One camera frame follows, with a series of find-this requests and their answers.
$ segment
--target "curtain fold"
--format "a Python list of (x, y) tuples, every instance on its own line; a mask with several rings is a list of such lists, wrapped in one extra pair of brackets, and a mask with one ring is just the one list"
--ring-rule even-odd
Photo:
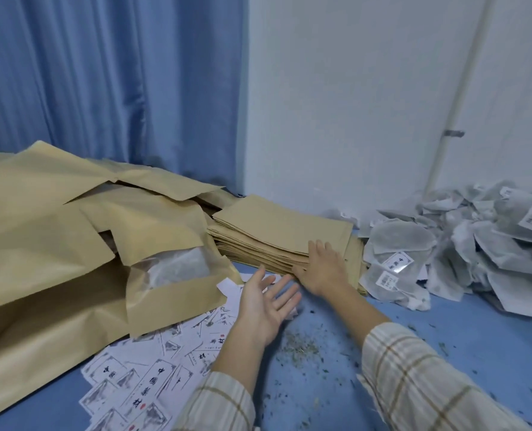
[(0, 0), (0, 151), (234, 188), (242, 0)]

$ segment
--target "left hand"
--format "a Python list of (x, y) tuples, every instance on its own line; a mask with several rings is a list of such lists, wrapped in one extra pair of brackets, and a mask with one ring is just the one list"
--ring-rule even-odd
[(284, 275), (280, 281), (270, 286), (274, 275), (262, 280), (266, 269), (261, 266), (248, 280), (240, 298), (240, 311), (237, 324), (242, 329), (252, 330), (253, 337), (260, 346), (270, 344), (280, 329), (280, 324), (290, 311), (300, 302), (302, 295), (298, 284), (293, 284), (280, 297), (276, 295), (292, 280), (291, 275)]

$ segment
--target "plaid shirt sleeve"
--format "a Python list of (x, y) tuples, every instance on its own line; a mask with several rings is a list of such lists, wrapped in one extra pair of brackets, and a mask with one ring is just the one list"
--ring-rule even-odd
[(358, 379), (392, 431), (530, 430), (405, 327), (376, 326)]
[(248, 390), (227, 374), (211, 372), (188, 399), (172, 431), (249, 431), (255, 416)]

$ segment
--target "white wall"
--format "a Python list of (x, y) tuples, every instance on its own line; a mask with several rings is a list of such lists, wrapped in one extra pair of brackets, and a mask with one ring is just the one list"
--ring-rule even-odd
[(423, 188), (482, 6), (249, 0), (242, 192), (358, 214)]
[(495, 0), (437, 186), (510, 178), (532, 188), (532, 0)]

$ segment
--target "blue floor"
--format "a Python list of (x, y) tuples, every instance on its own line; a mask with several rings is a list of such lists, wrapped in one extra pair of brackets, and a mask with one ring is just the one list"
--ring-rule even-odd
[[(328, 305), (303, 294), (299, 317), (262, 362), (257, 425), (265, 431), (387, 429), (356, 381), (360, 351)], [(501, 314), (474, 295), (461, 303), (432, 297), (427, 312), (369, 300), (532, 424), (532, 319)], [(79, 368), (72, 369), (1, 413), (0, 431), (82, 431), (89, 417), (78, 400), (89, 388)]]

